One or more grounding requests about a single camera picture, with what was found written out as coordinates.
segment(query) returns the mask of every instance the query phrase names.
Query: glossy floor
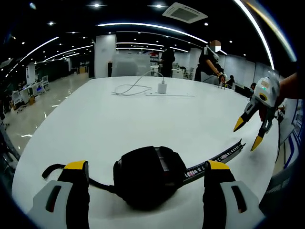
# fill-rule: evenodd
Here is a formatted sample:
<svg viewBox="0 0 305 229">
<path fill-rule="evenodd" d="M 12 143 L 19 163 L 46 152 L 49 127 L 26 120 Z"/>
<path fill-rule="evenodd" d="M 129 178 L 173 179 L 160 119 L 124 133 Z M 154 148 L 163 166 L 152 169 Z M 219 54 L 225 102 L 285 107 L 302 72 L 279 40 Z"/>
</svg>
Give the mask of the glossy floor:
<svg viewBox="0 0 305 229">
<path fill-rule="evenodd" d="M 76 89 L 89 81 L 87 73 L 72 74 L 50 82 L 50 89 L 46 93 L 35 97 L 33 105 L 27 104 L 22 111 L 13 109 L 5 114 L 4 123 L 12 143 L 22 154 L 26 144 L 48 115 Z"/>
</svg>

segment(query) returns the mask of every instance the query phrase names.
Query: desk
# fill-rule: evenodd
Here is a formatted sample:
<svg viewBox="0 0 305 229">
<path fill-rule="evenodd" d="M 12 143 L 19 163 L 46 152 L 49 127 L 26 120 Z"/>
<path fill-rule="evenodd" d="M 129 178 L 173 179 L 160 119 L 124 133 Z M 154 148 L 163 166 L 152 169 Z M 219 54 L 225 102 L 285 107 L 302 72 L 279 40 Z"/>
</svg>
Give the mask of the desk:
<svg viewBox="0 0 305 229">
<path fill-rule="evenodd" d="M 158 72 L 159 66 L 158 65 L 151 65 L 151 70 Z M 152 72 L 152 76 L 160 76 L 158 73 Z"/>
<path fill-rule="evenodd" d="M 91 178 L 113 184 L 114 162 L 139 147 L 167 146 L 191 167 L 222 152 L 240 138 L 246 145 L 227 164 L 236 180 L 242 180 L 262 199 L 276 160 L 276 120 L 259 147 L 250 152 L 261 126 L 259 115 L 255 114 L 249 123 L 233 133 L 247 98 L 214 85 L 173 78 L 165 79 L 168 94 L 194 97 L 111 94 L 115 87 L 133 84 L 138 78 L 92 79 L 40 125 L 21 155 L 12 186 L 13 198 L 23 211 L 30 210 L 34 195 L 47 183 L 41 174 L 49 165 L 87 160 Z M 151 86 L 156 92 L 160 81 L 159 77 L 143 77 L 139 84 Z M 57 179 L 60 173 L 60 170 L 54 171 L 47 181 Z M 182 187 L 152 212 L 132 210 L 115 194 L 90 187 L 90 228 L 201 228 L 203 179 Z"/>
<path fill-rule="evenodd" d="M 24 103 L 26 104 L 28 101 L 29 101 L 29 93 L 28 93 L 28 90 L 30 88 L 32 88 L 33 90 L 33 96 L 36 96 L 37 95 L 37 88 L 39 87 L 39 85 L 41 84 L 41 82 L 39 83 L 33 83 L 25 88 L 23 88 L 21 91 L 20 91 L 20 95 L 22 97 L 22 100 L 24 101 Z"/>
</svg>

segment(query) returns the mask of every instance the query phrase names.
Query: charging cable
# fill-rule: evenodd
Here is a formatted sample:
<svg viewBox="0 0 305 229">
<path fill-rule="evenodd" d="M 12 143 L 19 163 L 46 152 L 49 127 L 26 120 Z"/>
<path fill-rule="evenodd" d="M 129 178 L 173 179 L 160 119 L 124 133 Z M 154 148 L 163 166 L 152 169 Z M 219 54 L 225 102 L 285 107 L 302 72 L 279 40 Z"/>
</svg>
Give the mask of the charging cable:
<svg viewBox="0 0 305 229">
<path fill-rule="evenodd" d="M 149 91 L 151 90 L 152 88 L 151 87 L 148 87 L 148 86 L 143 86 L 143 85 L 136 85 L 140 79 L 142 79 L 147 73 L 158 73 L 159 75 L 161 75 L 163 77 L 163 80 L 162 80 L 162 84 L 164 84 L 164 76 L 157 72 L 157 71 L 154 71 L 154 70 L 150 70 L 146 73 L 144 73 L 134 84 L 123 84 L 123 85 L 120 85 L 120 86 L 117 86 L 115 89 L 114 89 L 114 92 L 112 92 L 113 94 L 116 94 L 116 95 L 126 95 L 126 96 L 129 96 L 129 95 L 136 95 L 136 94 L 141 94 L 141 93 L 144 93 L 146 91 Z M 129 89 L 127 89 L 126 91 L 122 92 L 122 93 L 118 93 L 116 92 L 117 88 L 119 87 L 122 87 L 122 86 L 130 86 Z M 137 92 L 137 93 L 133 93 L 133 94 L 126 94 L 126 92 L 130 91 L 133 87 L 143 87 L 143 88 L 146 88 L 145 90 L 141 91 L 141 92 Z"/>
</svg>

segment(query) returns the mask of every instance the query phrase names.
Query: ceiling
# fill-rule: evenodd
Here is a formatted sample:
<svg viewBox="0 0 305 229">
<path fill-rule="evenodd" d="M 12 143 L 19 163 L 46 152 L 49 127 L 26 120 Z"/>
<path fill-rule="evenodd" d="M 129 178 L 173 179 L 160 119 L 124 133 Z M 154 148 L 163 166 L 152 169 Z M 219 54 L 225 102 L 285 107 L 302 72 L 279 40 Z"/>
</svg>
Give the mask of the ceiling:
<svg viewBox="0 0 305 229">
<path fill-rule="evenodd" d="M 0 47 L 0 62 L 6 61 L 8 58 L 13 60 L 3 68 L 3 71 L 0 71 L 1 79 L 10 72 L 10 69 L 18 63 L 18 60 L 57 36 L 58 39 L 26 57 L 21 62 L 22 64 L 19 64 L 10 75 L 15 70 L 22 71 L 22 65 L 27 65 L 29 62 L 40 62 L 61 52 L 93 45 L 92 42 L 97 35 L 104 35 L 109 32 L 116 33 L 117 42 L 169 44 L 173 47 L 176 44 L 176 48 L 186 51 L 194 47 L 205 46 L 203 42 L 194 38 L 159 28 L 136 25 L 97 26 L 100 23 L 110 22 L 156 24 L 186 32 L 205 41 L 219 40 L 222 44 L 222 50 L 228 54 L 242 57 L 246 54 L 245 58 L 249 61 L 270 65 L 263 43 L 256 30 L 232 0 L 204 1 L 204 3 L 202 1 L 180 0 L 179 3 L 192 7 L 208 16 L 208 18 L 192 24 L 162 16 L 167 7 L 149 6 L 157 4 L 170 6 L 175 2 L 171 0 L 126 2 L 103 0 L 82 1 L 82 3 L 76 3 L 72 0 L 36 0 L 32 2 L 36 9 L 32 9 L 29 2 L 24 1 L 9 1 L 4 3 L 4 7 L 2 7 L 7 10 L 6 15 L 10 16 L 9 18 L 1 16 L 3 29 L 0 36 L 3 43 Z M 92 4 L 95 3 L 103 4 L 103 6 L 93 7 Z M 275 68 L 281 70 L 283 64 L 290 63 L 286 52 L 269 27 L 254 12 L 252 13 L 266 35 L 273 54 Z M 52 26 L 48 24 L 50 21 L 54 22 Z M 149 49 L 160 49 L 158 46 L 146 46 L 148 47 L 145 48 Z M 117 47 L 128 48 L 131 47 L 131 44 L 118 44 Z M 77 52 L 92 55 L 94 53 L 93 47 L 81 49 Z"/>
</svg>

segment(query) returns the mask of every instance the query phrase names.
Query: pillar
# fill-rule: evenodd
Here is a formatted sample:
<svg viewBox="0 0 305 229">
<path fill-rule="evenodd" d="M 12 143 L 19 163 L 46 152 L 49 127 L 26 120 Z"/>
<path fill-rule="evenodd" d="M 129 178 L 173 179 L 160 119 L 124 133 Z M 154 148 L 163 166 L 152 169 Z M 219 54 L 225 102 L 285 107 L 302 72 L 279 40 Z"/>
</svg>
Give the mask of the pillar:
<svg viewBox="0 0 305 229">
<path fill-rule="evenodd" d="M 68 62 L 69 72 L 71 72 L 71 59 L 70 59 L 70 57 L 67 58 L 67 62 Z"/>
<path fill-rule="evenodd" d="M 34 62 L 29 63 L 29 65 L 25 68 L 25 74 L 26 74 L 26 77 L 27 77 L 27 85 L 30 85 L 30 84 L 35 82 L 36 73 L 35 73 Z"/>
<path fill-rule="evenodd" d="M 95 78 L 108 77 L 108 62 L 116 52 L 116 35 L 97 36 L 94 51 Z"/>
</svg>

